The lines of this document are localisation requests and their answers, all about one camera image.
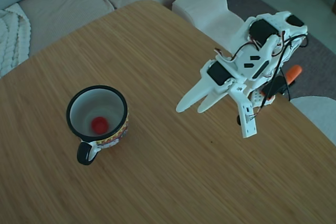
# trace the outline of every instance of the floor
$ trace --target floor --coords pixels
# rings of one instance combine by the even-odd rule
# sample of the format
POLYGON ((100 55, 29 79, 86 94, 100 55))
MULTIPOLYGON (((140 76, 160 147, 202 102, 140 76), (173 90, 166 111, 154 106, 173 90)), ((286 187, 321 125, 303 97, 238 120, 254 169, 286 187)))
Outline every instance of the floor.
POLYGON ((307 25, 309 32, 336 54, 336 14, 333 0, 263 0, 277 10, 289 10, 307 25))

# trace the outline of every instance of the carpet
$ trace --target carpet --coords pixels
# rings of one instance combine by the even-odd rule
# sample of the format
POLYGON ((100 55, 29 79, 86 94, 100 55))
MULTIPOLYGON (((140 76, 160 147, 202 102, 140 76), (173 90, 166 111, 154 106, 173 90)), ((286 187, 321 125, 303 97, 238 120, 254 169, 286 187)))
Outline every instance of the carpet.
MULTIPOLYGON (((262 13, 284 11, 276 10, 261 0, 227 2, 229 10, 243 20, 262 13)), ((311 34, 308 40, 308 47, 298 48, 284 64, 283 70, 286 72, 296 64, 302 66, 302 74, 290 88, 290 96, 294 98, 292 103, 336 145, 336 55, 311 34)))

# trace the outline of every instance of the white knit blanket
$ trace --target white knit blanket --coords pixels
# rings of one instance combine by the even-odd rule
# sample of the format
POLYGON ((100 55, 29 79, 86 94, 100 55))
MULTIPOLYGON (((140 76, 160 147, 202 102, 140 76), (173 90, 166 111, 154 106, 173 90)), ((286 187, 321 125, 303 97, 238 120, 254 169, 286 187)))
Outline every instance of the white knit blanket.
POLYGON ((0 78, 28 59, 30 22, 19 4, 0 10, 0 78))

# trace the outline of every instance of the wire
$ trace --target wire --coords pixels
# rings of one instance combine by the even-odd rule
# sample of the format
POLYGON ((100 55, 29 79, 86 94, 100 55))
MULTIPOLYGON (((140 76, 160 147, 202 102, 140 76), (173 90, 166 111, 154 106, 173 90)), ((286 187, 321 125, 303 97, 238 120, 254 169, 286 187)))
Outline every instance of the wire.
POLYGON ((286 76, 285 76, 285 74, 284 74, 284 72, 283 72, 282 68, 280 68, 280 71, 281 71, 281 74, 282 74, 282 76, 283 76, 283 77, 284 77, 284 79, 285 79, 285 83, 286 83, 286 89, 287 89, 287 93, 288 93, 288 101, 290 102, 290 93, 289 93, 289 86, 288 86, 288 82, 287 82, 287 80, 286 80, 286 76))
POLYGON ((270 93, 270 91, 271 91, 272 88, 273 88, 273 84, 274 84, 275 77, 276 77, 276 75, 277 75, 277 73, 278 73, 278 71, 279 71, 279 68, 280 68, 280 65, 281 65, 281 61, 282 61, 282 59, 283 59, 283 56, 285 55, 285 52, 286 52, 288 46, 291 46, 291 42, 292 42, 292 41, 294 41, 294 40, 296 40, 296 39, 298 39, 298 38, 302 38, 302 37, 307 38, 307 35, 306 35, 306 34, 300 34, 300 35, 296 35, 296 36, 294 36, 294 37, 291 37, 291 38, 287 39, 287 44, 285 45, 285 47, 284 47, 284 49, 283 49, 283 51, 282 51, 282 54, 281 54, 280 57, 279 57, 278 64, 277 64, 277 66, 276 66, 276 68, 275 68, 275 72, 274 72, 273 77, 272 77, 272 79, 271 79, 270 88, 268 89, 268 92, 267 92, 266 96, 264 96, 264 99, 262 100, 260 109, 262 109, 262 108, 264 107, 264 105, 265 105, 265 103, 266 103, 266 100, 267 100, 267 98, 268 98, 268 96, 269 96, 269 93, 270 93))
POLYGON ((248 41, 248 42, 246 42, 245 44, 242 44, 242 45, 238 48, 238 50, 236 51, 236 53, 235 53, 235 54, 231 57, 231 59, 229 59, 229 60, 227 60, 226 57, 223 56, 222 51, 221 51, 219 48, 215 48, 214 51, 215 51, 216 53, 220 54, 221 57, 222 57, 222 59, 223 59, 224 61, 226 61, 226 62, 232 62, 232 61, 234 61, 234 60, 236 59, 238 52, 239 52, 243 47, 245 47, 245 46, 247 46, 247 45, 254 45, 255 48, 259 51, 258 46, 257 46, 257 45, 255 44, 255 42, 253 42, 253 41, 248 41))
POLYGON ((283 51, 283 48, 285 47, 285 31, 282 31, 282 33, 281 33, 281 41, 282 41, 282 48, 281 48, 281 50, 277 54, 275 54, 275 55, 272 54, 272 57, 278 56, 283 51))

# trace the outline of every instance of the orange handle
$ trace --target orange handle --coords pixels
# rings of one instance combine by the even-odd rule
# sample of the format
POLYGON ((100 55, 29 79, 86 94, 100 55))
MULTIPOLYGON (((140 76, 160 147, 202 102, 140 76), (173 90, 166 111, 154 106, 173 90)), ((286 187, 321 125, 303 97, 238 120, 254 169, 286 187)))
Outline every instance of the orange handle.
POLYGON ((286 73, 286 81, 288 85, 290 85, 301 73, 302 73, 301 66, 294 65, 293 67, 291 67, 286 73))

